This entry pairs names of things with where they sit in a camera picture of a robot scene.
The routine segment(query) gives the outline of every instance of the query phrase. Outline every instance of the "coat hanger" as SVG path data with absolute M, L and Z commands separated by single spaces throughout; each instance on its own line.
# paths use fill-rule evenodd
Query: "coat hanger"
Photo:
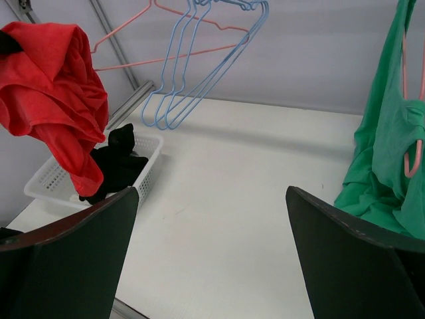
M 407 57 L 406 57 L 406 33 L 403 34 L 403 41 L 402 41 L 402 64 L 403 64 L 403 96 L 404 99 L 408 98 L 407 94 Z M 424 45 L 424 56 L 423 56 L 423 62 L 422 62 L 422 80 L 420 85 L 420 94 L 419 94 L 419 100 L 425 99 L 425 45 Z M 406 152 L 404 154 L 404 174 L 407 178 L 413 177 L 416 172 L 419 169 L 420 163 L 422 162 L 422 140 L 416 141 L 416 152 L 415 152 L 415 158 L 413 167 L 410 170 L 410 161 L 409 161 L 409 154 Z
M 207 4 L 207 2 L 210 0 L 203 0 L 203 1 L 199 1 L 199 3 L 204 3 Z M 133 22 L 134 20 L 136 20 L 138 17 L 140 17 L 141 15 L 143 15 L 144 13 L 146 13 L 151 7 L 152 5 L 155 5 L 156 7 L 171 12 L 171 13 L 175 13 L 178 15 L 181 15 L 183 17 L 187 17 L 190 19 L 194 19 L 194 20 L 199 20 L 198 17 L 192 17 L 190 14 L 188 13 L 184 13 L 178 10 L 174 10 L 172 8 L 166 7 L 164 5 L 160 5 L 157 0 L 149 0 L 149 5 L 147 7 L 145 7 L 143 10 L 141 10 L 138 14 L 136 14 L 134 17 L 132 17 L 131 19 L 129 19 L 128 21 L 126 21 L 125 23 L 123 23 L 122 25 L 120 25 L 118 28 L 116 28 L 115 30 L 113 30 L 111 33 L 108 33 L 105 37 L 101 38 L 95 45 L 94 48 L 92 50 L 92 54 L 96 53 L 96 51 L 98 50 L 98 47 L 101 43 L 103 43 L 104 41 L 106 41 L 107 39 L 109 39 L 110 37 L 112 37 L 113 35 L 115 35 L 118 31 L 122 30 L 124 27 L 126 27 L 127 25 L 129 25 L 131 22 Z M 204 23 L 209 23 L 212 24 L 214 26 L 216 26 L 220 31 L 225 31 L 225 30 L 237 30 L 237 31 L 244 31 L 245 33 L 248 33 L 247 29 L 244 28 L 240 28 L 240 27 L 235 27 L 235 26 L 226 26 L 226 27 L 221 27 L 217 22 L 213 21 L 213 20 L 208 20 L 208 19 L 201 19 L 202 22 Z M 226 45 L 223 47 L 217 47 L 217 48 L 213 48 L 213 49 L 207 49 L 207 50 L 201 50 L 201 51 L 197 51 L 197 52 L 193 52 L 190 55 L 198 55 L 198 54 L 204 54 L 204 53 L 209 53 L 209 52 L 215 52 L 215 51 L 221 51 L 221 50 L 225 50 L 225 49 L 231 49 L 236 47 L 237 45 Z M 187 54 L 182 54 L 180 56 L 177 56 L 177 58 L 182 58 L 182 57 L 186 57 Z M 173 60 L 175 59 L 175 56 L 168 56 L 167 59 L 168 60 Z M 142 61 L 142 62 L 135 62 L 135 63 L 129 63 L 129 64 L 123 64 L 123 65 L 117 65 L 117 66 L 110 66 L 108 68 L 98 68 L 95 69 L 95 71 L 106 71 L 106 70 L 115 70 L 117 68 L 126 68 L 129 66 L 137 66 L 137 65 L 143 65 L 143 64 L 150 64 L 150 63 L 155 63 L 155 62 L 163 62 L 165 60 L 165 58 L 157 58 L 154 60 L 147 60 L 147 61 Z
M 230 3 L 230 4 L 233 4 L 233 5 L 239 5 L 240 6 L 239 1 L 232 1 L 232 0 L 188 0 L 187 2 L 188 2 L 188 10 L 190 10 L 190 8 L 191 8 L 191 2 L 193 3 L 193 6 L 195 8 L 196 8 L 197 5 L 201 5 L 201 6 L 207 6 L 208 5 L 209 7 L 207 8 L 203 17 L 210 11 L 212 2 L 224 2 L 224 3 Z M 186 68 L 187 68 L 187 64 L 188 64 L 190 56 L 193 55 L 193 54 L 190 53 L 190 51 L 192 49 L 192 44 L 193 44 L 193 41 L 195 40 L 196 31 L 197 31 L 197 26 L 195 26 L 195 30 L 193 31 L 193 36 L 192 36 L 192 42 L 190 44 L 189 54 L 186 55 L 187 59 L 185 61 L 184 70 L 183 70 L 183 73 L 182 73 L 182 79 L 183 79 L 182 87 L 180 88 L 180 90 L 176 90 L 176 88 L 175 88 L 176 68 L 174 67 L 173 74 L 172 74 L 173 87 L 168 94 L 166 94 L 162 97 L 159 105 L 157 106 L 157 108 L 155 110 L 153 122 L 148 122 L 144 113 L 145 113 L 145 110 L 146 110 L 146 108 L 149 104 L 149 101 L 151 100 L 151 97 L 154 94 L 161 92 L 165 87 L 164 71 L 165 71 L 165 66 L 167 64 L 167 61 L 169 60 L 168 56 L 169 56 L 169 53 L 170 53 L 170 50 L 171 50 L 171 45 L 172 45 L 173 37 L 174 37 L 174 33 L 175 33 L 175 28 L 174 28 L 173 35 L 171 36 L 171 41 L 170 41 L 170 44 L 169 44 L 169 48 L 168 48 L 168 51 L 167 51 L 167 54 L 166 54 L 166 58 L 165 58 L 162 73 L 161 73 L 161 81 L 162 81 L 161 87 L 158 88 L 157 90 L 154 90 L 153 92 L 151 92 L 151 94 L 149 95 L 149 97 L 145 101 L 144 107 L 141 110 L 141 121 L 146 126 L 150 126 L 150 127 L 156 126 L 160 130 L 167 130 L 167 129 L 174 130 L 192 112 L 192 110 L 200 103 L 200 101 L 214 88 L 214 86 L 217 84 L 217 82 L 226 74 L 226 72 L 229 70 L 229 68 L 234 64 L 236 59 L 242 54 L 242 52 L 245 50 L 245 48 L 248 46 L 248 44 L 254 38 L 256 33 L 261 29 L 262 25 L 265 23 L 266 19 L 268 18 L 268 15 L 269 15 L 269 12 L 270 12 L 270 8 L 269 8 L 267 0 L 252 1 L 248 4 L 249 4 L 249 6 L 248 6 L 247 10 L 245 10 L 245 11 L 253 11 L 258 6 L 261 6 L 262 14 L 261 14 L 260 18 L 253 24 L 253 26 L 250 28 L 248 33 L 227 54 L 227 56 L 223 59 L 223 61 L 209 75 L 207 75 L 192 90 L 190 90 L 188 93 L 186 93 L 186 95 L 179 96 L 180 99 L 175 104 L 173 104 L 176 96 L 178 94 L 182 93 L 182 91 L 185 88 Z M 182 20 L 183 20 L 183 18 L 181 18 L 179 21 L 177 21 L 175 27 Z M 178 52 L 179 52 L 179 49 L 180 49 L 180 46 L 181 46 L 182 35 L 180 36 L 180 42 L 179 42 L 179 48 L 177 49 L 177 55 L 178 55 Z M 165 111 L 162 112 L 163 103 L 164 103 L 164 101 L 167 97 L 171 97 L 171 98 L 169 99 L 168 105 L 165 107 Z M 177 115 L 169 118 L 170 113 L 172 111 L 174 111 L 174 109 L 176 109 L 176 107 L 178 107 L 178 106 L 181 106 L 180 111 L 176 111 L 176 112 L 178 112 Z

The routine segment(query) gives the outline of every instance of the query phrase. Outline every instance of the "white plastic basket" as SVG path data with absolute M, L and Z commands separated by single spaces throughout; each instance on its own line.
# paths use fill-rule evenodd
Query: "white plastic basket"
M 153 187 L 159 172 L 161 171 L 161 148 L 164 144 L 162 136 L 140 134 L 134 132 L 135 147 L 134 151 L 138 156 L 144 156 L 149 159 L 147 165 L 141 171 L 133 186 L 139 193 L 139 205 L 147 197 L 147 194 Z M 108 145 L 108 139 L 96 147 Z M 74 185 L 71 182 L 69 173 L 63 170 L 55 158 L 52 156 L 44 165 L 34 174 L 33 178 L 24 188 L 25 195 L 61 204 L 64 206 L 85 209 L 87 205 L 83 202 L 77 203 L 71 201 L 73 195 L 77 195 Z

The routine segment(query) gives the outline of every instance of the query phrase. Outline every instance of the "white wall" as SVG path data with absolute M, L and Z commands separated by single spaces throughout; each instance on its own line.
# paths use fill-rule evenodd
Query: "white wall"
M 159 0 L 184 11 L 186 0 Z M 147 0 L 102 0 L 118 26 Z M 270 18 L 210 97 L 361 113 L 375 75 L 397 0 L 270 0 Z M 214 3 L 208 16 L 223 24 L 249 27 L 256 13 Z M 418 1 L 408 36 L 410 85 L 417 92 L 425 1 Z M 118 36 L 132 62 L 164 57 L 178 17 L 158 8 L 148 11 Z M 234 31 L 201 25 L 196 49 L 230 44 Z M 226 53 L 194 56 L 188 83 L 194 85 Z M 159 84 L 161 63 L 135 68 L 142 79 Z
M 42 23 L 57 22 L 79 25 L 88 35 L 90 44 L 94 45 L 105 35 L 88 1 L 33 0 L 31 5 Z M 92 58 L 96 67 L 119 64 L 108 41 L 99 46 L 98 52 L 93 54 Z M 133 88 L 122 70 L 113 70 L 99 75 L 108 92 L 110 112 L 113 112 L 127 100 L 133 92 Z
M 15 20 L 6 2 L 0 1 L 0 27 Z M 0 126 L 0 227 L 6 226 L 30 202 L 23 189 L 50 152 L 39 141 L 16 138 Z

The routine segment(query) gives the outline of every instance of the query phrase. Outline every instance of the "black cloth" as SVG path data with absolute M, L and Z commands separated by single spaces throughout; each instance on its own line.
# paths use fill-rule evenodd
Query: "black cloth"
M 19 43 L 7 33 L 0 30 L 0 55 L 9 55 L 23 51 Z
M 127 124 L 110 132 L 108 146 L 93 149 L 93 160 L 104 174 L 104 181 L 99 190 L 91 197 L 82 197 L 94 205 L 103 201 L 107 194 L 116 193 L 132 186 L 146 166 L 148 159 L 133 155 L 135 146 L 133 124 Z

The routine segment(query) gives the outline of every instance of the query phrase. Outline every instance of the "green cloth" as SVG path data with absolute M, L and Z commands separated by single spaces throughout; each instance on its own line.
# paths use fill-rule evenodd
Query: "green cloth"
M 372 84 L 365 115 L 355 132 L 354 160 L 335 206 L 397 233 L 425 239 L 425 170 L 404 176 L 404 153 L 414 162 L 425 140 L 425 103 L 405 100 L 401 89 L 402 37 L 416 0 L 400 0 Z

